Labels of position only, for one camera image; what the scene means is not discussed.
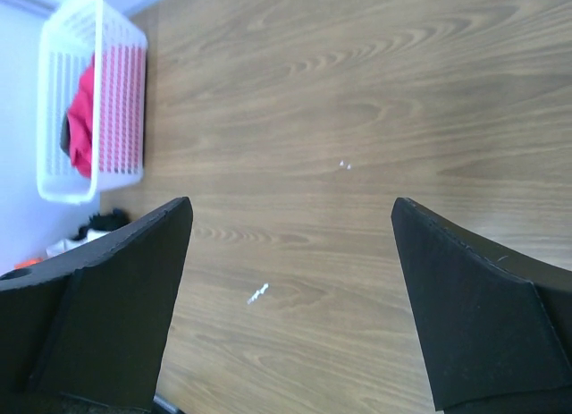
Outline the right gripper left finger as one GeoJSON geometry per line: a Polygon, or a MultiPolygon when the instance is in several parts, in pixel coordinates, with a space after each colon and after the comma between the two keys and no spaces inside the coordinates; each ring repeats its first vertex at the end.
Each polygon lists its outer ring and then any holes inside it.
{"type": "Polygon", "coordinates": [[[2,411],[152,411],[192,223],[176,198],[3,275],[2,411]]]}

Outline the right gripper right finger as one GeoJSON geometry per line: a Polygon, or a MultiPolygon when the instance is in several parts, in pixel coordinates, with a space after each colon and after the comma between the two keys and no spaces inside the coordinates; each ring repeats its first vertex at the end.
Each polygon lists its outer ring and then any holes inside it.
{"type": "Polygon", "coordinates": [[[391,222],[437,410],[569,410],[571,273],[399,198],[391,222]]]}

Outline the orange t shirt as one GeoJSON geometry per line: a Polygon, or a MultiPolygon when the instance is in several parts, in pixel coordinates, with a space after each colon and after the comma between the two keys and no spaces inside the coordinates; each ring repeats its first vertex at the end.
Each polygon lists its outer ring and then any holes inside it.
{"type": "Polygon", "coordinates": [[[32,258],[23,262],[20,262],[19,264],[16,264],[14,266],[15,269],[23,269],[23,268],[27,268],[30,266],[34,266],[37,263],[41,263],[43,261],[43,258],[32,258]]]}

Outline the folded white t shirt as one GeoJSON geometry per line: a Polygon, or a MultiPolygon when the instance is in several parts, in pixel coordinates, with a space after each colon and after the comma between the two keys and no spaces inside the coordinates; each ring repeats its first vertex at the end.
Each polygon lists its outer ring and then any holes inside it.
{"type": "Polygon", "coordinates": [[[62,239],[55,244],[52,244],[46,248],[46,256],[48,258],[53,258],[59,256],[67,251],[72,249],[76,249],[79,246],[82,246],[86,243],[91,241],[97,240],[105,235],[107,235],[107,231],[98,231],[94,229],[88,229],[86,235],[79,239],[79,240],[72,240],[72,239],[62,239]]]}

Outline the small white scrap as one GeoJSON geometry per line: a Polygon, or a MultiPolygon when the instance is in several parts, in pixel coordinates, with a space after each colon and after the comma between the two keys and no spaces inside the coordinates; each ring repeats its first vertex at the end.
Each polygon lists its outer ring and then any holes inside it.
{"type": "Polygon", "coordinates": [[[258,298],[265,294],[269,288],[269,283],[264,283],[259,289],[257,289],[247,300],[247,304],[251,305],[253,302],[258,300],[258,298]]]}

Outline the grey t shirt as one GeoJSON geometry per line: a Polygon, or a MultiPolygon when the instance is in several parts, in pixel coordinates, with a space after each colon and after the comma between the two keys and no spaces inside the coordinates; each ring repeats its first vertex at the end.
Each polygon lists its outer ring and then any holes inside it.
{"type": "Polygon", "coordinates": [[[63,117],[62,126],[60,130],[60,149],[66,156],[70,156],[70,143],[71,143],[71,133],[69,119],[65,115],[63,117]]]}

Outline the pink t shirt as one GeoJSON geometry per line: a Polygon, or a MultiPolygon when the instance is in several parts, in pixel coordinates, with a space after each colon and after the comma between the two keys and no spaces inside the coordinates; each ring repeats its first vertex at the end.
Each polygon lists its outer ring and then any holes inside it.
{"type": "MultiPolygon", "coordinates": [[[[102,55],[99,107],[99,163],[106,173],[136,174],[142,166],[144,68],[146,50],[112,46],[102,55]]],[[[92,170],[95,63],[80,75],[79,88],[66,111],[71,166],[89,178],[92,170]]]]}

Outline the tiny white table specks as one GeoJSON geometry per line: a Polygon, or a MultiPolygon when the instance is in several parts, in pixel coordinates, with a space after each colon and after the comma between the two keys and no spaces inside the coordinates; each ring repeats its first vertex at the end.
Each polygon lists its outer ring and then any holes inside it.
{"type": "Polygon", "coordinates": [[[352,164],[344,160],[341,160],[339,162],[339,167],[349,171],[352,169],[352,164]]]}

